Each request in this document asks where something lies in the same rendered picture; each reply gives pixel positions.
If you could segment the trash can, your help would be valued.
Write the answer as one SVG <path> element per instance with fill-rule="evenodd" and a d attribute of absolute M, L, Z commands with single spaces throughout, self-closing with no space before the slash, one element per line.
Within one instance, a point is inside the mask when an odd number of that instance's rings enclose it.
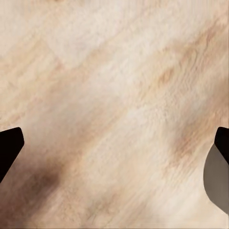
<path fill-rule="evenodd" d="M 215 143 L 206 158 L 203 182 L 208 198 L 229 215 L 229 164 Z"/>

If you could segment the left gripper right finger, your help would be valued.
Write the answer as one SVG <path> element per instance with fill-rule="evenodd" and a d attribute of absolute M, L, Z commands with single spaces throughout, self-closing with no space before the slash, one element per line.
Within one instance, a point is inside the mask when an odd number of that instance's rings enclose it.
<path fill-rule="evenodd" d="M 214 143 L 229 164 L 229 128 L 220 126 L 216 132 Z"/>

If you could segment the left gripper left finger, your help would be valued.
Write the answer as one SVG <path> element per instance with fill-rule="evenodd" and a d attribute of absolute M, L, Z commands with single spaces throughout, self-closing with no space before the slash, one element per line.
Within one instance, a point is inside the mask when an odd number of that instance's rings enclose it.
<path fill-rule="evenodd" d="M 24 146 L 20 127 L 0 132 L 0 183 Z"/>

